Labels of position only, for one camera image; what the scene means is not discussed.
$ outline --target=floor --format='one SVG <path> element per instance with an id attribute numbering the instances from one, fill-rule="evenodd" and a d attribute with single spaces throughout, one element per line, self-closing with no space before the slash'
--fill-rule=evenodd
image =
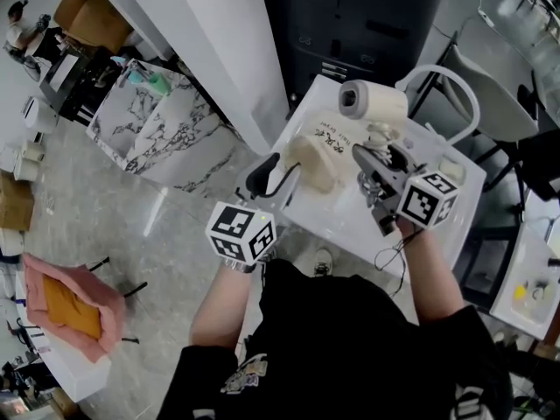
<path id="1" fill-rule="evenodd" d="M 434 25 L 452 34 L 476 12 L 479 0 L 443 0 Z M 515 12 L 519 0 L 482 0 L 482 9 L 496 28 L 518 48 L 491 31 L 478 17 L 465 25 L 459 48 L 486 68 L 515 93 L 519 84 L 530 86 L 531 67 L 545 69 L 555 60 L 550 51 L 535 52 L 543 16 L 523 8 Z M 433 62 L 445 48 L 447 39 L 432 29 L 421 63 Z M 462 123 L 446 101 L 432 94 L 416 120 L 430 121 L 436 128 L 453 130 Z M 463 142 L 460 149 L 476 157 L 489 146 L 484 139 Z M 238 143 L 234 155 L 224 164 L 220 178 L 210 178 L 192 193 L 164 189 L 148 180 L 120 170 L 85 135 L 83 128 L 61 120 L 54 134 L 45 140 L 47 149 L 39 182 L 35 185 L 37 204 L 31 232 L 26 236 L 28 252 L 47 261 L 72 265 L 92 263 L 110 256 L 110 265 L 96 271 L 108 284 L 126 291 L 148 282 L 148 288 L 127 301 L 126 335 L 138 337 L 139 346 L 121 344 L 111 355 L 113 367 L 107 388 L 83 402 L 92 417 L 111 419 L 155 418 L 175 368 L 179 352 L 187 343 L 193 315 L 211 283 L 218 265 L 204 236 L 204 228 L 216 200 L 227 200 L 237 172 L 255 155 Z M 485 165 L 495 173 L 505 158 Z M 504 207 L 517 200 L 515 182 L 506 179 L 479 204 L 478 223 L 504 225 L 513 222 Z M 547 219 L 558 214 L 557 204 L 528 201 L 528 219 L 539 232 L 546 231 Z M 553 237 L 553 243 L 560 238 Z M 279 255 L 292 259 L 304 272 L 312 270 L 314 251 L 325 245 L 296 227 L 281 236 Z M 380 273 L 348 253 L 327 246 L 336 262 L 335 274 L 360 274 L 392 293 L 398 281 Z M 260 279 L 254 275 L 243 334 L 258 325 Z M 408 319 L 416 315 L 405 286 L 395 296 Z M 500 328 L 492 324 L 491 330 Z M 518 381 L 517 390 L 530 390 Z"/>

